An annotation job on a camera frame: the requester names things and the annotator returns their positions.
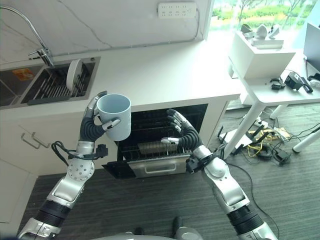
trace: kitchen sink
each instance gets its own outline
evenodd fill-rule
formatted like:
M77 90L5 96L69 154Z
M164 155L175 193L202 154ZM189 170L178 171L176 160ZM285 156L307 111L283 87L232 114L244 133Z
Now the kitchen sink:
M67 75L71 61L0 71L0 109L29 105L77 101L89 98L100 57L81 59L81 72L67 88Z
M0 71L0 107L19 102L43 65Z

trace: white mug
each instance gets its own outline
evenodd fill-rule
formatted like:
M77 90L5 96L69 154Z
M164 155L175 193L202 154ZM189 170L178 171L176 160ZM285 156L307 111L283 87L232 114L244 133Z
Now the white mug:
M107 94L99 98L96 103L100 119L103 124L113 119L120 119L120 123L106 131L106 135L113 141L122 141L131 133L131 101L121 94Z

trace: orange label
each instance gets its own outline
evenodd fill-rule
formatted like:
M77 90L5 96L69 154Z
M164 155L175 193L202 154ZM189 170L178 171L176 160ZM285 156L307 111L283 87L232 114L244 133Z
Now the orange label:
M16 77L20 81L32 80L35 77L35 75L33 74L32 71L30 71L29 68L16 69L16 70L13 70L12 73L16 75Z

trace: dishwasher handle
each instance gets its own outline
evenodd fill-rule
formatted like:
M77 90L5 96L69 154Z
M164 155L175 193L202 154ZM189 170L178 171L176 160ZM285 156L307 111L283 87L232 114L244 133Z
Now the dishwasher handle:
M144 172L146 174L164 174L164 173L170 173L174 172L177 169L177 165L175 163L171 164L173 168L170 169L163 169L163 170L155 170L155 171L148 171L147 166L144 167Z

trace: cabinet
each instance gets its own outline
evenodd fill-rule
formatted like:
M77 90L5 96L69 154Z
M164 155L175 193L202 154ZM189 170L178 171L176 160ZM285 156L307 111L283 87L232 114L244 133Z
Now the cabinet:
M82 117L83 112L76 112L1 122L0 158L37 176L65 173L67 166L51 147L45 148L41 145L36 149L24 142L21 136L24 134L24 139L36 147L39 144L31 138L32 133L46 144L59 140L67 149L76 149ZM95 161L96 168L101 168L108 160L116 159L117 147L105 135L96 141L97 144L107 144L110 153L109 156Z
M0 159L0 239L17 234L36 178Z

